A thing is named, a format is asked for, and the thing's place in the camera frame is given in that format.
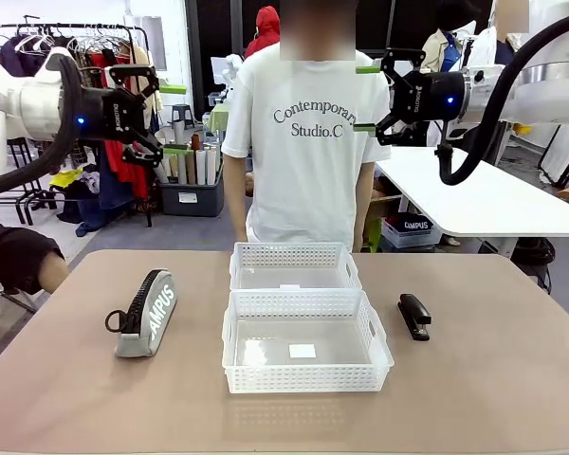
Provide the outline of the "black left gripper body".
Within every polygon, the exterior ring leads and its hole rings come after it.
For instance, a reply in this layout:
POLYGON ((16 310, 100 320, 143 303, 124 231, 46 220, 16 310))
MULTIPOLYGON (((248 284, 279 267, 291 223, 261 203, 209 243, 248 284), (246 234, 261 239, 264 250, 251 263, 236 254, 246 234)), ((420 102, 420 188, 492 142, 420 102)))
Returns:
POLYGON ((82 95, 80 139, 134 141, 146 134, 143 97, 122 87, 84 88, 82 95))

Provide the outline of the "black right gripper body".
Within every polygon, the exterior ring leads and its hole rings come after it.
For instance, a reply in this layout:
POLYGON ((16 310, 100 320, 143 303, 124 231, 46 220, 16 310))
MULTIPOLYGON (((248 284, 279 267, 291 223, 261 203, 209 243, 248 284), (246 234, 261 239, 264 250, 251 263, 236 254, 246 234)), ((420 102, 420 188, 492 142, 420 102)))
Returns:
POLYGON ((461 72, 411 71, 397 83, 397 117, 402 121, 458 118, 466 95, 461 72))

